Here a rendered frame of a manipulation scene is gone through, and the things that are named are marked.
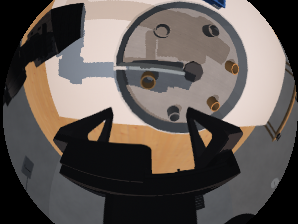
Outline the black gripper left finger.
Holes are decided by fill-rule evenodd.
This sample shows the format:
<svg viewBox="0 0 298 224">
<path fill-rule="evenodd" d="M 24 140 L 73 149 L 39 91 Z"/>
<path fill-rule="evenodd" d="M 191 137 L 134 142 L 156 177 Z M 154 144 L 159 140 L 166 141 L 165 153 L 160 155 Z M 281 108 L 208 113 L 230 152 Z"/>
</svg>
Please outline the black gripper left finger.
<svg viewBox="0 0 298 224">
<path fill-rule="evenodd" d="M 109 142 L 113 117 L 114 114 L 112 107 L 109 107 L 98 113 L 60 127 L 57 133 L 69 135 L 74 138 L 88 139 L 88 134 L 105 121 L 102 132 L 97 141 Z"/>
</svg>

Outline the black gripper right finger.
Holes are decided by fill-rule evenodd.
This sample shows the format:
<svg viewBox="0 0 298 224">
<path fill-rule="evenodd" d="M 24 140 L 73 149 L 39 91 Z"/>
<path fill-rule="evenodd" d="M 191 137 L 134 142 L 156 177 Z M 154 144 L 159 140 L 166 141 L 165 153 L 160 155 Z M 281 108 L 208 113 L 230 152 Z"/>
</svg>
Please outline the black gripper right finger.
<svg viewBox="0 0 298 224">
<path fill-rule="evenodd" d="M 187 125 L 191 139 L 195 169 L 205 168 L 219 153 L 232 150 L 243 136 L 240 127 L 188 107 Z M 206 147 L 196 127 L 195 121 L 212 134 Z"/>
</svg>

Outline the dark grey metal sleeve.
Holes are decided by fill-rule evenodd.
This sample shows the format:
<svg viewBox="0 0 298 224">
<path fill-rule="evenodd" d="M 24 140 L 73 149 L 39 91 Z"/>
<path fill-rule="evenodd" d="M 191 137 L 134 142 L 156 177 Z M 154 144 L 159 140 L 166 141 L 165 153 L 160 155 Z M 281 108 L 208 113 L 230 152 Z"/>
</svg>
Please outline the dark grey metal sleeve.
<svg viewBox="0 0 298 224">
<path fill-rule="evenodd" d="M 167 34 L 165 35 L 165 36 L 161 36 L 161 35 L 159 35 L 157 32 L 156 32 L 156 28 L 157 27 L 159 27 L 159 26 L 163 26 L 163 27 L 165 27 L 166 29 L 167 29 Z M 167 37 L 167 36 L 169 36 L 170 34 L 171 34 L 171 27 L 168 25 L 168 24 L 166 24 L 166 23 L 158 23 L 155 27 L 154 27 L 154 35 L 156 36 L 156 37 L 159 37 L 159 38 L 164 38 L 164 37 Z"/>
<path fill-rule="evenodd" d="M 212 33 L 210 32 L 210 28 Z M 220 30 L 215 24 L 204 25 L 202 31 L 208 37 L 218 37 L 220 35 Z"/>
<path fill-rule="evenodd" d="M 167 114 L 170 122 L 177 122 L 181 117 L 178 111 L 178 108 L 176 106 L 170 106 L 167 109 Z"/>
</svg>

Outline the bronze bushing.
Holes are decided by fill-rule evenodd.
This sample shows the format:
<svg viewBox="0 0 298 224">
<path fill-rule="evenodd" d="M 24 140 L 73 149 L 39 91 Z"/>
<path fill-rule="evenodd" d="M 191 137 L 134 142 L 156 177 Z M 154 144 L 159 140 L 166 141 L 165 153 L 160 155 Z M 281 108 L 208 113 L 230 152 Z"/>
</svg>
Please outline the bronze bushing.
<svg viewBox="0 0 298 224">
<path fill-rule="evenodd" d="M 207 99 L 207 105 L 213 112 L 220 108 L 220 103 L 213 96 Z"/>
<path fill-rule="evenodd" d="M 225 69 L 234 75 L 236 75 L 239 72 L 239 66 L 231 61 L 226 61 Z"/>
<path fill-rule="evenodd" d="M 145 77 L 151 77 L 151 78 L 153 78 L 154 80 L 153 80 L 151 83 L 146 83 L 146 82 L 142 81 L 143 78 L 145 78 Z M 152 72 L 149 72 L 149 71 L 144 72 L 144 73 L 142 74 L 142 76 L 141 76 L 140 84 L 141 84 L 141 86 L 142 86 L 144 89 L 147 89 L 147 90 L 154 88 L 154 86 L 155 86 L 155 84 L 156 84 L 156 80 L 155 80 L 155 76 L 154 76 L 154 74 L 153 74 Z"/>
</svg>

